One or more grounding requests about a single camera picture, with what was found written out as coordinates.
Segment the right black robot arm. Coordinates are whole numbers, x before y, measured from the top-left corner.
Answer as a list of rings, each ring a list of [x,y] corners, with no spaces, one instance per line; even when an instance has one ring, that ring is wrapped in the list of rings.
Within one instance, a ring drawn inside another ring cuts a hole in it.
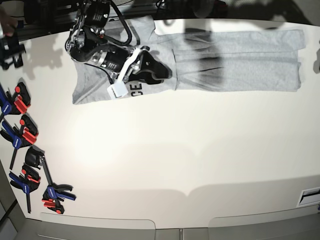
[[[127,40],[105,34],[110,9],[117,14]],[[170,70],[157,61],[147,45],[131,45],[133,33],[112,0],[85,0],[65,42],[65,50],[79,63],[107,71],[111,84],[139,81],[157,85],[169,79]]]

